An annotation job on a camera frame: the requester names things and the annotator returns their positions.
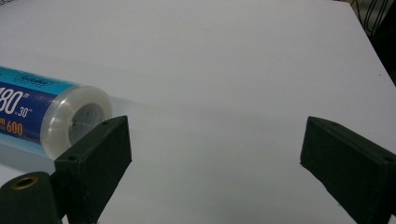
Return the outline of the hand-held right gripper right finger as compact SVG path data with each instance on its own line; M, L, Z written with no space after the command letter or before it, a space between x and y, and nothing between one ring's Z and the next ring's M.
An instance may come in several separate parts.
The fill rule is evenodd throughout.
M300 164L358 224L396 216L396 155L326 119L307 119Z

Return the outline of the cling film roll blue label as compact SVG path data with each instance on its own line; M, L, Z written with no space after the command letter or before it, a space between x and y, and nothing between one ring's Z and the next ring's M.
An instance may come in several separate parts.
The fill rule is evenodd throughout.
M1 145L54 160L111 117L96 87L0 66Z

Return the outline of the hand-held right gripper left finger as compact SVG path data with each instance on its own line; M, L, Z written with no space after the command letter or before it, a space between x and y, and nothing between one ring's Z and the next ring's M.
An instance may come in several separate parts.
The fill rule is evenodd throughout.
M131 162L126 116L101 122L58 157L56 195L69 223L96 223Z

